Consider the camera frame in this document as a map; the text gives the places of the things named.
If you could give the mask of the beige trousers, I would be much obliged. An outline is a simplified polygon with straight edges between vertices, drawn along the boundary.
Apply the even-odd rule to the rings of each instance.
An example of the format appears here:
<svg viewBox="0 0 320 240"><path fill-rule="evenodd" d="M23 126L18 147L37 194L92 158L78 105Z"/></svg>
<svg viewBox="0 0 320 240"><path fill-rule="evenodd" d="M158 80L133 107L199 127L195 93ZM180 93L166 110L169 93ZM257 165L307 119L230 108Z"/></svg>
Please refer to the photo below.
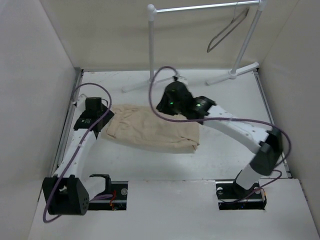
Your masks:
<svg viewBox="0 0 320 240"><path fill-rule="evenodd" d="M177 123L156 116L149 106L119 104L102 130L102 137L118 144L151 151L192 153L200 145L200 125Z"/></svg>

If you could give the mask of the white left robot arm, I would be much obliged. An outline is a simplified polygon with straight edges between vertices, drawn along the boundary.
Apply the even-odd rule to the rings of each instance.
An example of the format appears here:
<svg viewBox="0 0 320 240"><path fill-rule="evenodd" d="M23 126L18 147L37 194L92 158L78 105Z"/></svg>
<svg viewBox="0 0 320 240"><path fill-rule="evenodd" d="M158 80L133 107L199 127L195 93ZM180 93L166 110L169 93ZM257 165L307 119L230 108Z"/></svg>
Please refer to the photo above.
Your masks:
<svg viewBox="0 0 320 240"><path fill-rule="evenodd" d="M44 215L83 216L93 200L112 197L107 174L83 175L89 152L101 130L114 113L100 97L88 97L84 109L73 127L73 136L65 156L53 176L45 177L42 191L46 201Z"/></svg>

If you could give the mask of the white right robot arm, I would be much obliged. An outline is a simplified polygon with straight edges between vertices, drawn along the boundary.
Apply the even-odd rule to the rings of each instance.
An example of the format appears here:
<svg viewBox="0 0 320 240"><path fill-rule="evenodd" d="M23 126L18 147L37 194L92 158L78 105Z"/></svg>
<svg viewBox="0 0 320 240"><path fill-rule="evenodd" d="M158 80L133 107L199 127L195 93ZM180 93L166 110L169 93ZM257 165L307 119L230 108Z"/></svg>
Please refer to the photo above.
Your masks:
<svg viewBox="0 0 320 240"><path fill-rule="evenodd" d="M272 127L266 130L251 125L247 120L237 121L215 101L205 96L193 97L187 86L178 80L164 89L156 110L165 115L182 115L187 120L196 120L231 137L254 154L232 183L231 190L238 199L249 195L262 176L269 176L273 172L283 152L279 129Z"/></svg>

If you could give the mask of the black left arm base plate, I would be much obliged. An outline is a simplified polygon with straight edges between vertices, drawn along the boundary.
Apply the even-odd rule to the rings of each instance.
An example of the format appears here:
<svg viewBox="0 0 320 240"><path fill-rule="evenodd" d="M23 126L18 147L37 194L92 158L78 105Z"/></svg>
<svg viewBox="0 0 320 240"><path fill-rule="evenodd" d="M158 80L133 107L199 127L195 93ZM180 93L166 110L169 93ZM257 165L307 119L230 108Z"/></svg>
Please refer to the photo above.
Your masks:
<svg viewBox="0 0 320 240"><path fill-rule="evenodd" d="M90 201L89 211L126 211L128 182L115 181Z"/></svg>

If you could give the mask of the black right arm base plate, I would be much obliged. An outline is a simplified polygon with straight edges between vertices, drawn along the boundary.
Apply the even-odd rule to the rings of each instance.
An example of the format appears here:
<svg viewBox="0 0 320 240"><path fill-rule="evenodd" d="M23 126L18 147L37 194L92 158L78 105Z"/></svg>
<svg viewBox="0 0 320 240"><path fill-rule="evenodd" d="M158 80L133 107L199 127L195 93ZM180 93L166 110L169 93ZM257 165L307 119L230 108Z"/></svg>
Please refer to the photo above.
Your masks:
<svg viewBox="0 0 320 240"><path fill-rule="evenodd" d="M219 210L265 210L267 197L260 184L256 181L246 190L233 180L215 182Z"/></svg>

